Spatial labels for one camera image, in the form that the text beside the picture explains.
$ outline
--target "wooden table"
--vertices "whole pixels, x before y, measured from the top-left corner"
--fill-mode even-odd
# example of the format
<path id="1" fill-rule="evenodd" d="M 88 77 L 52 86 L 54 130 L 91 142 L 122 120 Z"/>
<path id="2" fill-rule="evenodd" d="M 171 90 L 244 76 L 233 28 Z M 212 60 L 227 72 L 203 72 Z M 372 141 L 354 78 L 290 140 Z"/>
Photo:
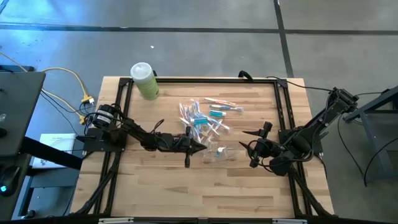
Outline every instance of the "wooden table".
<path id="1" fill-rule="evenodd" d="M 97 105 L 114 103 L 119 78 L 104 77 Z M 301 78 L 289 80 L 304 85 Z M 278 177 L 262 167 L 250 168 L 247 152 L 238 143 L 256 139 L 242 131 L 258 130 L 265 121 L 273 124 L 268 138 L 278 141 L 280 127 L 272 85 L 160 83 L 159 88 L 159 97 L 152 101 L 144 100 L 138 89 L 133 88 L 128 116 L 137 124 L 150 131 L 158 120 L 164 118 L 157 131 L 183 133 L 179 103 L 190 104 L 190 99 L 199 100 L 202 102 L 201 110 L 207 113 L 209 108 L 203 97 L 228 100 L 244 108 L 242 113 L 227 112 L 224 123 L 232 130 L 218 140 L 220 144 L 233 148 L 228 151 L 228 159 L 219 162 L 203 162 L 203 153 L 196 153 L 191 158 L 191 167 L 186 169 L 184 154 L 148 152 L 137 140 L 129 137 L 119 166 L 112 216 L 294 217 L 288 178 Z M 312 118 L 305 89 L 289 84 L 289 92 L 295 123 L 304 125 Z M 77 211 L 97 187 L 103 157 L 103 152 L 95 152 L 83 161 L 72 212 Z M 325 209 L 333 213 L 321 162 L 312 159 L 304 163 L 304 169 L 308 187 Z M 301 190 L 298 194 L 304 211 Z M 108 188 L 104 191 L 102 209 L 107 195 Z"/>

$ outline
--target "white cap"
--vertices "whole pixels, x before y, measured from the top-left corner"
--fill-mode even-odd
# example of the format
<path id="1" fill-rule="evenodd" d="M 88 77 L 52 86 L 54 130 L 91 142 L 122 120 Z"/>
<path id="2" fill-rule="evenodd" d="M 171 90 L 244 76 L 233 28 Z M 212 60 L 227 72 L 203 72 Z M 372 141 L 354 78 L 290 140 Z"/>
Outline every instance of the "white cap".
<path id="1" fill-rule="evenodd" d="M 130 75 L 134 82 L 145 83 L 154 76 L 154 73 L 152 67 L 148 63 L 139 62 L 131 67 Z"/>

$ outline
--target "gray floor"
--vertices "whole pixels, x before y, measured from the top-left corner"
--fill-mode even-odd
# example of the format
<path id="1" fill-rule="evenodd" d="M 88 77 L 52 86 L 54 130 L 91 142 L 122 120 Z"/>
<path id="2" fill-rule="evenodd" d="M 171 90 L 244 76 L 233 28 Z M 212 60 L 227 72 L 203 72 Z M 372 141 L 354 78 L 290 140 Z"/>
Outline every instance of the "gray floor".
<path id="1" fill-rule="evenodd" d="M 280 0 L 286 29 L 397 30 L 398 3 L 393 0 Z M 277 29 L 272 0 L 9 0 L 0 23 L 118 27 L 211 27 Z M 358 94 L 398 84 L 398 35 L 287 35 L 294 77 L 308 86 L 345 88 Z M 145 61 L 160 76 L 231 76 L 246 70 L 254 77 L 286 77 L 279 34 L 162 32 L 65 32 L 0 30 L 0 51 L 37 70 L 66 67 L 80 74 L 97 97 L 102 77 L 129 75 Z M 0 64 L 10 64 L 0 58 Z M 48 73 L 46 89 L 74 106 L 80 86 L 69 74 Z M 325 105 L 326 93 L 307 91 L 312 113 Z M 361 97 L 363 105 L 372 96 Z M 78 132 L 74 114 L 66 114 Z M 27 136 L 70 133 L 68 123 L 46 101 L 37 103 Z M 322 141 L 331 198 L 337 215 L 396 222 L 398 182 L 382 180 L 366 188 L 340 143 L 336 123 Z M 363 128 L 341 123 L 341 132 L 361 167 L 368 163 Z M 37 189 L 30 208 L 38 216 L 61 215 L 72 189 Z"/>

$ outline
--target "concrete floor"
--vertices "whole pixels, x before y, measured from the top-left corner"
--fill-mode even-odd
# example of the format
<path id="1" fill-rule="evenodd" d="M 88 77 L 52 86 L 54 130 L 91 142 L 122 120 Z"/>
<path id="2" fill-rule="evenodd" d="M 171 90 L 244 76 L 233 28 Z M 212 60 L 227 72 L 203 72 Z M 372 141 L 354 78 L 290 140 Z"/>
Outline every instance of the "concrete floor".
<path id="1" fill-rule="evenodd" d="M 398 30 L 394 0 L 280 0 L 286 29 Z M 277 29 L 273 0 L 9 0 L 5 23 L 117 27 L 211 27 Z M 358 94 L 398 84 L 398 35 L 287 35 L 294 77 L 308 86 L 345 88 Z M 98 96 L 102 77 L 129 75 L 136 62 L 150 63 L 160 76 L 231 76 L 246 70 L 254 77 L 286 77 L 279 34 L 77 32 L 0 30 L 0 51 L 37 70 L 66 67 L 80 74 Z M 0 64 L 10 64 L 0 58 Z M 47 74 L 46 89 L 78 106 L 81 90 L 69 74 Z M 326 93 L 307 91 L 312 113 Z M 372 96 L 361 97 L 363 105 Z M 66 114 L 82 133 L 74 114 Z M 363 128 L 341 123 L 348 147 L 365 167 L 372 156 Z M 331 199 L 345 218 L 396 222 L 398 182 L 381 180 L 366 188 L 340 143 L 336 122 L 322 141 Z M 27 136 L 70 133 L 69 124 L 43 99 L 37 103 Z M 38 216 L 61 215 L 72 189 L 37 189 L 30 209 Z"/>

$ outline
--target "butcher block tabletop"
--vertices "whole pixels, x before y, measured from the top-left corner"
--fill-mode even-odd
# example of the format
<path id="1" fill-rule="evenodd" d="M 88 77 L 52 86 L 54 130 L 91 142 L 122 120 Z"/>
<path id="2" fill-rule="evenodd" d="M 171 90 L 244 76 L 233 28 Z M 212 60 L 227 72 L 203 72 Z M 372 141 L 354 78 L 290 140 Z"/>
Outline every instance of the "butcher block tabletop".
<path id="1" fill-rule="evenodd" d="M 120 77 L 104 77 L 97 105 L 112 104 L 116 99 Z M 301 78 L 289 81 L 304 85 Z M 278 141 L 280 129 L 274 86 L 250 83 L 158 83 L 159 97 L 144 100 L 136 86 L 132 89 L 128 117 L 146 131 L 165 119 L 156 129 L 162 133 L 185 132 L 178 104 L 200 102 L 205 114 L 209 104 L 204 97 L 232 101 L 244 111 L 227 111 L 223 123 L 231 128 L 217 142 L 228 146 L 225 160 L 210 162 L 203 152 L 191 157 L 190 168 L 184 168 L 185 154 L 148 152 L 139 141 L 128 137 L 122 153 L 111 215 L 129 217 L 217 217 L 217 218 L 292 218 L 294 217 L 288 177 L 279 177 L 262 167 L 250 168 L 250 158 L 238 141 L 249 142 L 257 137 L 242 131 L 257 131 L 265 121 L 273 124 L 268 138 Z M 311 118 L 304 88 L 289 84 L 289 93 L 296 126 Z M 282 106 L 285 100 L 280 91 Z M 71 212 L 89 199 L 98 185 L 103 152 L 94 152 L 82 164 Z M 307 185 L 324 208 L 333 213 L 328 184 L 322 163 L 312 159 L 303 163 Z M 304 211 L 301 190 L 300 207 Z M 105 207 L 108 187 L 104 190 Z"/>

